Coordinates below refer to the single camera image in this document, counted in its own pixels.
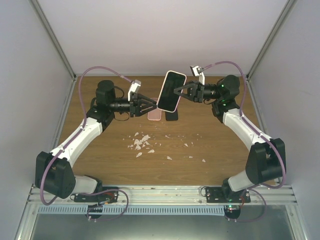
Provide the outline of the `black phone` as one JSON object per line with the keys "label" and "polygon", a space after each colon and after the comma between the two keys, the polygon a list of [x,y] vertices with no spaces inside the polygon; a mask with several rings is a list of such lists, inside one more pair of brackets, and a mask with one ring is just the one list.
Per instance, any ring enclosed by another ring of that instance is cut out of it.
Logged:
{"label": "black phone", "polygon": [[165,112],[165,120],[168,122],[177,121],[179,119],[178,113],[175,112]]}
{"label": "black phone", "polygon": [[175,112],[181,97],[179,95],[182,92],[181,87],[185,85],[186,80],[185,74],[169,70],[164,77],[157,99],[157,108],[169,113]]}

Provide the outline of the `pink phone case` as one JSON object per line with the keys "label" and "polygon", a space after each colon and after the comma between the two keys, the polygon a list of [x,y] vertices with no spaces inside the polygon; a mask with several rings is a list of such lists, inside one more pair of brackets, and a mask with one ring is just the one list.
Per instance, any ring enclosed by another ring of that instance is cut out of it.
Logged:
{"label": "pink phone case", "polygon": [[160,121],[162,118],[162,111],[160,109],[154,109],[147,114],[149,121]]}

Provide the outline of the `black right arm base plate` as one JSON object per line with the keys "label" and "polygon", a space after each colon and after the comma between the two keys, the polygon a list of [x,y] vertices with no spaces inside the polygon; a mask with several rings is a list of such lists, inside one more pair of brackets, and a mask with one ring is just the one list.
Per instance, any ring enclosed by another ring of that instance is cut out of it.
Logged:
{"label": "black right arm base plate", "polygon": [[203,186],[200,195],[205,197],[207,203],[242,204],[250,203],[250,193],[240,190],[237,192],[226,190],[221,186]]}

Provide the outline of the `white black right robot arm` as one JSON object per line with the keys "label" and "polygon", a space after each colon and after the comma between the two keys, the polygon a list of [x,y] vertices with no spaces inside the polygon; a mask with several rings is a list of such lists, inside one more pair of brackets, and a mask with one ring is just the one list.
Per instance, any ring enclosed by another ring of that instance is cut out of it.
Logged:
{"label": "white black right robot arm", "polygon": [[264,185],[276,178],[286,180],[285,143],[264,133],[241,111],[235,100],[240,93],[240,79],[237,76],[228,75],[216,84],[190,81],[173,92],[194,103],[210,100],[213,115],[230,128],[249,151],[245,169],[223,181],[223,200],[232,203],[246,189]]}

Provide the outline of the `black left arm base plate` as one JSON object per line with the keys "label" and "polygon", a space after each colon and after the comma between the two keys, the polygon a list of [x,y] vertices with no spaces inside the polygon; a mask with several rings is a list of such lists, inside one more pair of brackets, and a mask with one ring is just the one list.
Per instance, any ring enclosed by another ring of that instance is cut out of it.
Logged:
{"label": "black left arm base plate", "polygon": [[96,189],[94,193],[72,194],[69,198],[76,203],[116,203],[118,201],[119,188],[116,186],[102,186]]}

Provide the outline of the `white paper scrap pile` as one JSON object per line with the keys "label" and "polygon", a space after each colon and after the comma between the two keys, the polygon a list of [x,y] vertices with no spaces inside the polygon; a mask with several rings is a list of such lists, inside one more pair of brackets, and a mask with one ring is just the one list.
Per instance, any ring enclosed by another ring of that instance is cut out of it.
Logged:
{"label": "white paper scrap pile", "polygon": [[131,139],[131,143],[127,145],[127,148],[134,151],[135,158],[139,158],[143,154],[154,154],[155,149],[151,140],[151,135],[144,134],[143,132],[136,132]]}

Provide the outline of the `front aluminium rail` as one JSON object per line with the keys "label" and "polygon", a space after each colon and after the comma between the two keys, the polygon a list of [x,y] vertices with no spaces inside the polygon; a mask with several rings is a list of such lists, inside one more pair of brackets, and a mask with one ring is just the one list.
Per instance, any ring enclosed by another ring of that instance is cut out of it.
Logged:
{"label": "front aluminium rail", "polygon": [[[119,185],[130,205],[206,205],[205,191],[196,185]],[[259,186],[249,191],[250,205],[297,205],[291,186],[270,189]]]}

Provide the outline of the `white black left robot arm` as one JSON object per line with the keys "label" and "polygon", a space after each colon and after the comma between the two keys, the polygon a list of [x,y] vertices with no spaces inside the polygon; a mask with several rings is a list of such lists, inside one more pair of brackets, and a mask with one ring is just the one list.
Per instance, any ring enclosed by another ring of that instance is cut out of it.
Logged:
{"label": "white black left robot arm", "polygon": [[36,157],[35,185],[40,193],[48,192],[57,198],[84,194],[92,202],[103,197],[99,180],[90,176],[78,176],[73,172],[78,157],[89,144],[101,135],[116,113],[140,117],[157,108],[155,100],[138,93],[140,81],[131,83],[128,95],[116,96],[117,86],[111,80],[98,83],[90,109],[76,130],[50,152],[40,152]]}

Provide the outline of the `left rear aluminium frame post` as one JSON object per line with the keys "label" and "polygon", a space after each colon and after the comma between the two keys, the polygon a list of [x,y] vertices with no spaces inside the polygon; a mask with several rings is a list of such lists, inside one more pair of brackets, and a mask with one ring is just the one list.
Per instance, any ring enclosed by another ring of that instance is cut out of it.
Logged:
{"label": "left rear aluminium frame post", "polygon": [[70,75],[71,79],[75,81],[77,75],[75,74],[42,6],[40,5],[38,0],[29,0],[35,14],[39,18],[40,23],[42,24],[44,30],[46,31],[53,47],[55,48],[56,52],[59,55],[60,60],[62,61],[65,69],[67,70],[68,74]]}

